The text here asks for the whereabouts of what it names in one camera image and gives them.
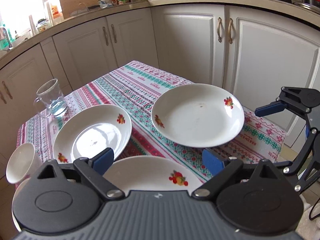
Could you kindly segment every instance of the white ceramic plate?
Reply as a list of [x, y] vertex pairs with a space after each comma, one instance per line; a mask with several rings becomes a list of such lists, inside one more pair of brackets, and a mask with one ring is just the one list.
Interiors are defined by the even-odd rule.
[[[20, 183], [20, 185], [18, 186], [18, 188], [16, 189], [16, 192], [14, 193], [13, 195], [13, 199], [12, 199], [12, 202], [13, 200], [17, 197], [17, 195], [19, 194], [19, 192], [22, 190], [22, 188], [27, 184], [28, 180], [30, 178], [27, 178], [25, 179], [23, 182]], [[14, 223], [14, 226], [16, 227], [16, 229], [21, 232], [21, 228], [16, 220], [16, 217], [14, 216], [13, 214], [13, 210], [12, 210], [12, 205], [11, 205], [11, 215], [12, 215], [12, 220], [13, 220], [13, 223]]]
[[126, 147], [131, 131], [130, 116], [121, 107], [92, 106], [64, 124], [53, 144], [53, 157], [58, 163], [72, 163], [80, 157], [92, 158], [110, 147], [116, 159]]
[[156, 156], [133, 156], [114, 162], [103, 175], [123, 190], [187, 190], [189, 194], [202, 185], [196, 175], [182, 165]]
[[231, 141], [244, 124], [239, 101], [228, 91], [207, 84], [188, 84], [162, 94], [151, 119], [168, 139], [189, 147], [214, 147]]

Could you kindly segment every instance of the tablecloth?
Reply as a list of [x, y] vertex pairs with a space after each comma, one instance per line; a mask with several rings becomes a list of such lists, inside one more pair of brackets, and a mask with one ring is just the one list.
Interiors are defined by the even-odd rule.
[[[202, 164], [202, 149], [170, 141], [156, 130], [150, 119], [152, 106], [161, 94], [190, 83], [179, 76], [132, 61], [67, 95], [68, 111], [63, 117], [51, 115], [44, 119], [35, 115], [28, 120], [19, 129], [17, 146], [31, 142], [43, 162], [52, 159], [52, 146], [63, 124], [90, 106], [113, 104], [126, 109], [132, 119], [132, 135], [120, 159], [134, 155], [165, 157], [191, 169], [205, 182], [212, 175]], [[281, 151], [285, 132], [246, 108], [244, 113], [245, 123], [240, 134], [212, 150], [225, 157], [237, 156], [245, 163], [257, 163], [261, 158], [274, 162]]]

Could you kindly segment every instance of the cutting board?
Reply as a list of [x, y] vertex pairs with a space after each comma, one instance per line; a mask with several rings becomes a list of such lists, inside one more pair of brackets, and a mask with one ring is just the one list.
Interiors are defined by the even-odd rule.
[[60, 0], [63, 18], [67, 19], [72, 12], [84, 9], [85, 6], [83, 4], [79, 6], [80, 3], [84, 3], [87, 7], [99, 5], [97, 0]]

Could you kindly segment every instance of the white cup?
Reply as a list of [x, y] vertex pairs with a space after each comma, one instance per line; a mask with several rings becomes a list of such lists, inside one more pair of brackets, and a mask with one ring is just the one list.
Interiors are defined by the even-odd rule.
[[11, 155], [7, 164], [7, 181], [20, 183], [30, 177], [42, 165], [32, 143], [21, 144]]

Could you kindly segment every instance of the gold cabinet handle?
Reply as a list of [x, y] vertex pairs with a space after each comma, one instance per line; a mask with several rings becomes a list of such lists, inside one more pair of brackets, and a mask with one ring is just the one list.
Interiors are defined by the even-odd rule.
[[102, 30], [103, 30], [103, 33], [104, 33], [104, 38], [106, 40], [106, 45], [109, 46], [108, 34], [107, 34], [107, 31], [106, 31], [106, 28], [103, 26]]
[[7, 86], [6, 86], [4, 81], [2, 82], [2, 84], [4, 86], [4, 90], [7, 92], [8, 96], [10, 97], [10, 99], [13, 99], [13, 97], [12, 97], [12, 95], [11, 95], [11, 93], [10, 93], [9, 89], [7, 88]]
[[230, 43], [230, 44], [232, 44], [232, 38], [231, 38], [231, 26], [232, 26], [232, 23], [233, 23], [233, 19], [230, 18], [230, 20], [229, 20], [229, 28], [228, 28], [229, 43]]
[[115, 39], [115, 43], [117, 43], [117, 34], [116, 30], [113, 24], [111, 24], [112, 32], [113, 32], [113, 38]]
[[221, 24], [221, 18], [219, 17], [218, 18], [218, 27], [217, 27], [217, 34], [218, 34], [218, 41], [219, 42], [222, 42], [222, 38], [221, 38], [221, 36], [220, 36], [220, 24]]
[[0, 91], [0, 98], [1, 98], [1, 100], [6, 104], [7, 103], [7, 101], [4, 99], [4, 96], [3, 96], [3, 94], [2, 94], [2, 92]]

